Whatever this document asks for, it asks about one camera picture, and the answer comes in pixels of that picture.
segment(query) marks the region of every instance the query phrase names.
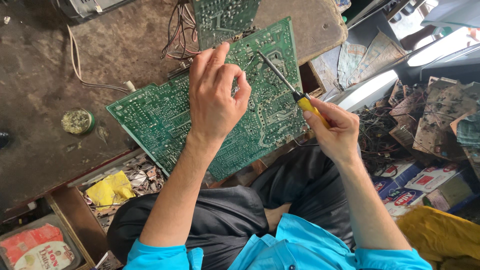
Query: yellow soldering iron handle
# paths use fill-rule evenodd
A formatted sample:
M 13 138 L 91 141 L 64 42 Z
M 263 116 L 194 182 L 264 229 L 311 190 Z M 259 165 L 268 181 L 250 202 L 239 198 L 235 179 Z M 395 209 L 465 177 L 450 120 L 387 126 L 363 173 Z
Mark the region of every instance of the yellow soldering iron handle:
M 322 123 L 324 124 L 324 126 L 327 129 L 331 128 L 331 126 L 328 124 L 327 120 L 325 120 L 325 118 L 320 114 L 320 112 L 317 110 L 317 108 L 312 106 L 312 104 L 310 103 L 310 100 L 308 100 L 306 97 L 302 97 L 299 101 L 297 101 L 297 104 L 300 106 L 300 108 L 302 110 L 309 110 L 313 114 L 318 116 L 320 118 L 320 120 L 322 120 Z

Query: dirty table surface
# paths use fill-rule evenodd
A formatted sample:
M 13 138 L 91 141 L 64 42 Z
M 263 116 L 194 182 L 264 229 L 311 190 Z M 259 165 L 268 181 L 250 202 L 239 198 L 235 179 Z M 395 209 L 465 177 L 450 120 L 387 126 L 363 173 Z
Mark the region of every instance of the dirty table surface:
M 136 87 L 167 80 L 178 62 L 160 58 L 175 0 L 137 0 L 72 27 L 82 78 Z M 100 165 L 136 144 L 105 109 L 124 96 L 90 88 L 75 77 L 64 21 L 49 0 L 0 2 L 0 132 L 10 144 L 0 150 L 0 217 Z M 299 62 L 341 44 L 347 30 L 332 0 L 263 0 L 253 22 L 265 27 L 291 16 Z M 96 126 L 109 130 L 106 143 L 96 129 L 66 133 L 63 113 L 91 111 Z

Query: old circuit board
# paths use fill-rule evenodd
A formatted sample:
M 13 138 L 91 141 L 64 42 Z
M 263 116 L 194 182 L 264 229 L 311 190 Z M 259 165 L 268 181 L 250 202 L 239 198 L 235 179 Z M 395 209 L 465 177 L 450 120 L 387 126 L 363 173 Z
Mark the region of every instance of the old circuit board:
M 263 63 L 258 49 L 302 91 L 290 17 L 230 46 L 225 62 L 245 68 L 252 94 L 246 113 L 208 168 L 218 181 L 304 132 L 306 123 L 301 109 L 287 87 Z M 190 130 L 188 87 L 188 73 L 184 73 L 161 86 L 145 86 L 107 106 L 167 175 L 173 170 Z
M 260 0 L 190 0 L 200 50 L 211 48 L 252 25 Z

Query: fingernail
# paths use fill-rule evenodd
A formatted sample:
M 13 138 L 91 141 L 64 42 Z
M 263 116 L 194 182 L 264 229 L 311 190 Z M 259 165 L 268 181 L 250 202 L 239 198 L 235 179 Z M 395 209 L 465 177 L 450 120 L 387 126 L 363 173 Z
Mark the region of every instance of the fingernail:
M 303 112 L 303 117 L 305 118 L 305 120 L 310 119 L 310 117 L 312 117 L 312 112 L 311 112 L 311 111 L 308 111 L 308 110 L 305 110 L 305 111 Z

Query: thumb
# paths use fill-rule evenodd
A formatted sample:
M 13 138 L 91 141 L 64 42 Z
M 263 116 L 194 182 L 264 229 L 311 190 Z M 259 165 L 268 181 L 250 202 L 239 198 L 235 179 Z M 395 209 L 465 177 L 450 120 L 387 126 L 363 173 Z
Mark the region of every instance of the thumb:
M 319 143 L 321 143 L 321 140 L 324 141 L 325 139 L 332 136 L 330 131 L 328 131 L 328 129 L 322 123 L 322 120 L 320 120 L 320 118 L 313 114 L 311 111 L 304 110 L 303 118 L 313 130 L 313 132 L 315 132 L 315 135 L 317 136 L 317 141 Z
M 252 88 L 247 82 L 247 75 L 245 72 L 242 72 L 241 75 L 237 78 L 237 84 L 239 86 L 239 90 L 233 98 L 236 100 L 238 105 L 241 106 L 243 103 L 245 103 L 246 105 L 248 99 L 250 98 Z

